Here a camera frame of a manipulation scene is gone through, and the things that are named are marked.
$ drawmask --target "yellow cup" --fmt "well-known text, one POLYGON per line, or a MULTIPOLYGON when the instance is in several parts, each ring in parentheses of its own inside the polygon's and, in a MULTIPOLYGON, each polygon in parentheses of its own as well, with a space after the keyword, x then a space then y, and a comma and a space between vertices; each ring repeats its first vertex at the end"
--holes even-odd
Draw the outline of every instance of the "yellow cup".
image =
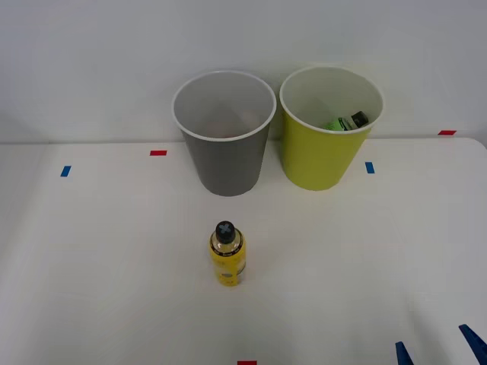
POLYGON ((279 92, 284 115, 283 167, 308 190, 329 189, 342 178, 384 110, 378 87, 339 67, 314 66, 290 74, 279 92), (339 116, 365 113, 369 123, 352 131, 321 127, 339 116))

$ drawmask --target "tape marker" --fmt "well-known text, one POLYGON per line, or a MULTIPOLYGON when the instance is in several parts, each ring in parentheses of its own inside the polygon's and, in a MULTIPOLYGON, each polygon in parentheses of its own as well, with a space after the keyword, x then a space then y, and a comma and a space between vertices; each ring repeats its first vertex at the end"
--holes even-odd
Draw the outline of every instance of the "tape marker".
POLYGON ((151 151, 151 156, 165 156, 167 154, 166 150, 153 150, 151 151))
POLYGON ((457 131, 444 130, 444 131, 440 131, 440 133, 438 133, 438 135, 454 135, 455 133, 457 133, 457 131))
POLYGON ((367 173, 375 173, 374 165, 372 164, 372 162, 366 162, 365 168, 367 169, 367 173))
POLYGON ((68 177, 69 171, 71 171, 71 166, 64 166, 64 169, 62 169, 61 172, 61 177, 68 177))

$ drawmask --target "red tape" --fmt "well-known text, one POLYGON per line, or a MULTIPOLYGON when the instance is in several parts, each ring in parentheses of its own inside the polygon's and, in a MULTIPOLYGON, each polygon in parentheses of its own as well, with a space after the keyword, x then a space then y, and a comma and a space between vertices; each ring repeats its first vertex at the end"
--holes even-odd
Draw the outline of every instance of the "red tape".
POLYGON ((167 154, 166 150, 153 150, 151 151, 151 156, 165 156, 167 154))
POLYGON ((438 135, 454 135, 455 133, 457 133, 457 131, 440 131, 440 133, 438 133, 438 135))

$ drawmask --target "cup rim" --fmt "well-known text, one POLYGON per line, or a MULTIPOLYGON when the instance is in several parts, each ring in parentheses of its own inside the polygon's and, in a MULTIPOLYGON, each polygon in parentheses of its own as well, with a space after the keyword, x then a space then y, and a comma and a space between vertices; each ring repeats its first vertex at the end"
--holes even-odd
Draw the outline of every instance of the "cup rim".
POLYGON ((371 129, 377 123, 377 121, 384 115, 384 110, 385 110, 384 94, 383 94, 382 90, 380 89, 380 87, 378 87, 369 78, 366 78, 365 76, 360 75, 357 72, 354 72, 354 71, 350 70, 349 68, 345 68, 345 67, 337 66, 337 65, 312 65, 312 66, 308 66, 308 67, 305 67, 305 68, 300 68, 297 71, 294 71, 282 83, 281 88, 279 89, 279 100, 281 101, 282 108, 285 110, 285 112, 293 120, 295 120, 296 122, 298 122, 299 124, 301 124, 302 126, 308 128, 308 129, 313 129, 316 132, 320 132, 320 133, 324 133, 324 134, 328 134, 328 135, 353 135, 355 133, 361 133, 363 131, 366 131, 368 129, 371 129), (365 79, 366 82, 368 82, 369 84, 371 84, 375 88, 375 90, 379 93, 380 100, 382 101, 382 110, 380 111, 379 116, 372 123, 368 123, 367 125, 365 125, 365 126, 363 126, 361 128, 353 129, 351 131, 329 131, 327 129, 318 128, 318 127, 315 127, 314 125, 307 124, 306 122, 303 122, 295 114, 291 113, 291 110, 289 110, 288 106, 285 104, 285 102, 283 100, 282 91, 284 90, 284 87, 285 87, 286 83, 291 78, 293 78, 295 75, 300 74, 301 72, 306 72, 306 71, 313 70, 315 68, 335 68, 335 69, 339 69, 339 70, 342 70, 342 71, 351 72, 352 74, 354 74, 356 76, 359 76, 360 78, 365 79))
POLYGON ((272 118, 275 115, 275 111, 277 110, 277 98, 275 97, 275 94, 274 94, 274 91, 272 90, 272 88, 263 79, 258 78, 255 75, 252 75, 252 74, 249 74, 248 72, 243 72, 243 71, 217 70, 217 71, 210 71, 210 72, 205 72, 204 74, 197 75, 194 78, 191 78, 188 81, 186 81, 183 85, 181 85, 180 88, 176 91, 176 93, 173 96, 173 100, 172 100, 172 103, 171 103, 171 109, 172 109, 172 113, 173 113, 173 119, 176 121, 176 125, 183 132, 187 133, 188 135, 191 135, 194 138, 202 139, 204 141, 211 141, 211 142, 231 142, 231 141, 239 141, 241 139, 250 137, 251 135, 255 135, 256 133, 259 133, 260 131, 262 131, 271 122, 272 118), (250 132, 248 132, 248 133, 246 133, 244 135, 238 135, 236 137, 229 137, 229 138, 205 137, 204 135, 199 135, 199 134, 197 134, 195 132, 190 131, 185 126, 183 126, 180 123, 180 121, 177 119, 176 112, 174 111, 174 107, 175 107, 175 104, 176 104, 177 97, 179 96, 180 92, 186 86, 188 86, 189 84, 191 84, 192 82, 197 81, 200 78, 204 78, 206 76, 214 75, 214 74, 236 74, 236 75, 243 75, 243 76, 247 76, 249 78, 253 78, 254 80, 257 80, 259 83, 261 83, 262 85, 264 85, 264 87, 269 91, 269 93, 271 95, 271 98, 272 98, 272 111, 269 114, 269 118, 267 118, 267 120, 262 125, 260 125, 258 128, 254 129, 254 130, 252 130, 252 131, 250 131, 250 132))

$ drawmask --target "white table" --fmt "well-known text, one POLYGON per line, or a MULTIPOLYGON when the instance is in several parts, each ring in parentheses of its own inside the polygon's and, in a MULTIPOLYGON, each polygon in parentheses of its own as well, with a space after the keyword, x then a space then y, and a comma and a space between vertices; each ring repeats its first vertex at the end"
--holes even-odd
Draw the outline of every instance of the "white table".
POLYGON ((487 150, 369 140, 309 192, 276 149, 223 198, 182 143, 1 146, 0 364, 392 365, 397 341, 476 364, 458 325, 487 338, 487 150), (221 220, 248 241, 235 288, 207 254, 221 220))

